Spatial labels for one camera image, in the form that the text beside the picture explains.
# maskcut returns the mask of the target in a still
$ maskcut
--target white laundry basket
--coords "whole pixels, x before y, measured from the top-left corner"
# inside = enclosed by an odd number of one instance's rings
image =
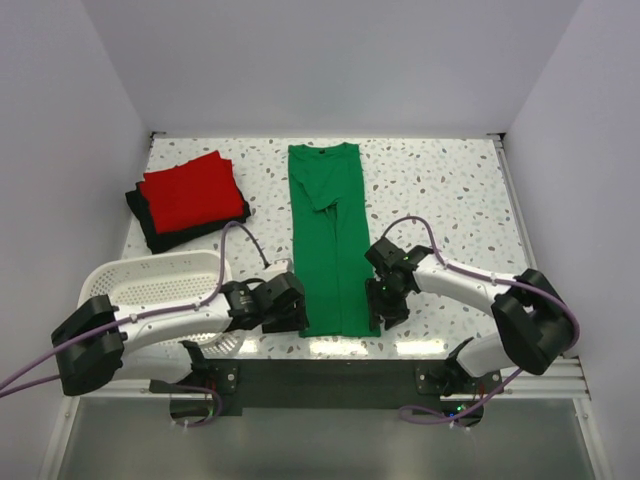
[[[109,295],[113,305],[153,305],[182,300],[196,301],[211,292],[218,282],[220,255],[211,250],[165,253],[131,260],[105,263],[84,282],[78,305],[90,297]],[[225,260],[224,281],[231,280]],[[200,344],[207,357],[235,355],[244,342],[245,332],[203,333],[180,337],[162,344],[192,340]]]

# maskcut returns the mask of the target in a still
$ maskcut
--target red cloth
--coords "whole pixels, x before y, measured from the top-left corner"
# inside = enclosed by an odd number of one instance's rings
[[[231,160],[217,151],[178,167],[145,173],[140,192],[149,202],[157,233],[238,217],[244,208]]]

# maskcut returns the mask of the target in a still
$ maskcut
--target table surface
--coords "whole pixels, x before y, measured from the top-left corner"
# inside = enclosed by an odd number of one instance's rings
[[[287,146],[360,145],[369,234],[374,242],[396,218],[427,219],[449,258],[496,272],[526,267],[521,239],[498,156],[491,140],[354,138],[156,138],[147,171],[163,170],[214,150],[233,160],[238,187],[251,205],[247,227],[267,258],[292,258]],[[408,249],[428,245],[420,225],[398,225],[389,238]],[[219,248],[220,233],[173,251]],[[262,264],[247,235],[232,230],[227,259],[234,279],[260,275]],[[150,255],[140,225],[131,220],[122,258]],[[408,298],[409,320],[380,338],[315,337],[296,333],[247,334],[236,358],[444,358],[469,337],[496,331],[493,319],[454,300],[422,293]]]

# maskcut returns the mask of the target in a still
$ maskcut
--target black folded shirt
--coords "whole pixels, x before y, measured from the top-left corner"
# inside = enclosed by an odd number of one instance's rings
[[[149,202],[140,192],[138,184],[136,184],[136,189],[134,191],[127,192],[125,196],[127,198],[127,204],[129,205],[129,208],[140,222],[142,233],[144,233],[147,247],[149,247],[151,253],[163,253],[195,238],[202,237],[203,235],[207,235],[218,230],[222,230],[224,226],[231,221],[245,223],[247,221],[247,218],[251,216],[251,209],[249,208],[249,204],[244,199],[242,192],[240,192],[240,196],[242,197],[242,200],[244,202],[244,210],[241,216],[235,218],[227,218],[225,220],[217,220],[215,222],[209,222],[202,225],[196,225],[193,227],[185,228],[184,230],[180,230],[178,232],[159,234],[158,232],[156,232],[155,225],[153,224],[153,217],[151,216],[151,210],[149,209]]]

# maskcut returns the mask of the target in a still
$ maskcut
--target white wall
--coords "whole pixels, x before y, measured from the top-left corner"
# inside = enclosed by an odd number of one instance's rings
[[[579,0],[83,0],[146,124],[173,134],[484,135]]]
[[[620,479],[640,441],[640,3],[584,0],[506,138],[540,268],[578,346]]]
[[[5,378],[51,348],[86,275],[118,253],[147,141],[78,0],[3,2],[0,66]],[[55,371],[49,361],[25,378]],[[49,385],[0,400],[0,478],[37,475],[61,398]]]

